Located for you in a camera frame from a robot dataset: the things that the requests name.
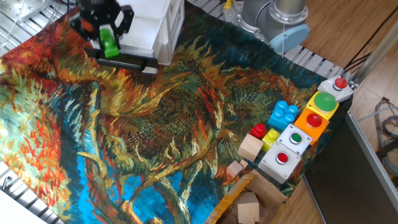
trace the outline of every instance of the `white block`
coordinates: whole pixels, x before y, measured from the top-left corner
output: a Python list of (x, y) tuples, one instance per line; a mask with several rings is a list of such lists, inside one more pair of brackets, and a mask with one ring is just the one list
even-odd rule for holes
[(347, 100), (354, 93), (354, 90), (352, 90), (348, 85), (341, 91), (336, 90), (333, 87), (333, 84), (335, 83), (337, 78), (341, 77), (337, 75), (321, 82), (321, 84), (318, 86), (318, 91), (332, 94), (335, 97), (336, 101), (340, 103)]
[[(287, 155), (288, 160), (285, 164), (280, 164), (277, 161), (277, 157), (280, 153)], [(275, 142), (268, 150), (267, 154), (261, 159), (259, 168), (276, 181), (283, 184), (290, 177), (297, 164), (299, 164), (300, 159), (301, 157), (289, 148), (280, 142)]]
[[(119, 40), (120, 52), (154, 57), (159, 64), (169, 65), (184, 19), (184, 0), (118, 2), (121, 6), (130, 5), (134, 11), (129, 32)], [(94, 48), (99, 48), (98, 42), (91, 43)]]
[[(298, 134), (301, 138), (300, 142), (295, 142), (293, 136)], [(284, 146), (292, 150), (297, 155), (301, 156), (306, 148), (310, 145), (312, 141), (311, 136), (307, 135), (300, 128), (290, 124), (287, 126), (285, 131), (279, 136), (277, 142), (282, 143)]]

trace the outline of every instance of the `red button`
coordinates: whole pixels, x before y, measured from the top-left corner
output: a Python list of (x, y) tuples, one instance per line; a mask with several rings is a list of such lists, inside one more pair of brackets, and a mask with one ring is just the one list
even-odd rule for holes
[(344, 89), (347, 87), (347, 81), (344, 78), (337, 78), (335, 80), (335, 86), (340, 89)]
[(313, 128), (317, 128), (321, 126), (322, 118), (317, 114), (310, 114), (307, 116), (307, 124)]
[(282, 163), (285, 163), (285, 162), (287, 162), (287, 155), (285, 154), (285, 153), (279, 153), (278, 154), (278, 160), (279, 161), (281, 161)]

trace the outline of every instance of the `cardboard box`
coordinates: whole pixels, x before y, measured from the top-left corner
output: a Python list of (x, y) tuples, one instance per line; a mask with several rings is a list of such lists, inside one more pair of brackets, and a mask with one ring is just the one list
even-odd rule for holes
[(238, 224), (236, 198), (241, 192), (253, 192), (260, 204), (260, 221), (256, 224), (270, 224), (287, 197), (257, 171), (244, 175), (223, 197), (206, 220), (206, 224)]

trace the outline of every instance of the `push button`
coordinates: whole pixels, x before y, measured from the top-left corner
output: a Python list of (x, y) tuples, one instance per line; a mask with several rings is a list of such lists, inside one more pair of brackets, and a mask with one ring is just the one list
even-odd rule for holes
[(314, 99), (315, 106), (323, 111), (333, 111), (336, 108), (337, 101), (330, 93), (319, 93)]
[(344, 78), (337, 78), (333, 84), (333, 88), (337, 91), (341, 91), (347, 87), (347, 81)]
[(322, 118), (317, 114), (310, 114), (307, 116), (307, 124), (312, 128), (317, 128), (321, 126)]
[(276, 161), (280, 164), (280, 165), (284, 165), (286, 164), (286, 162), (289, 160), (289, 158), (287, 157), (286, 153), (279, 153), (278, 156), (276, 157)]
[(299, 144), (301, 142), (301, 135), (294, 133), (290, 136), (290, 142), (293, 144)]

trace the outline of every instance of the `small wooden block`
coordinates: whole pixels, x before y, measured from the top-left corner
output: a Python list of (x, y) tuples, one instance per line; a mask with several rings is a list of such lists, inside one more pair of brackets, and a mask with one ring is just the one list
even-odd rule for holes
[(238, 204), (238, 222), (253, 223), (260, 221), (260, 205), (253, 192), (241, 193), (236, 199)]
[(244, 159), (241, 160), (240, 164), (243, 169), (245, 169), (249, 165), (248, 162), (246, 162)]
[(236, 161), (231, 163), (226, 169), (227, 173), (229, 173), (232, 177), (236, 177), (236, 175), (238, 175), (242, 170), (242, 166)]
[(247, 134), (241, 146), (239, 147), (238, 154), (245, 157), (251, 162), (254, 162), (259, 154), (261, 147), (264, 143), (261, 140)]

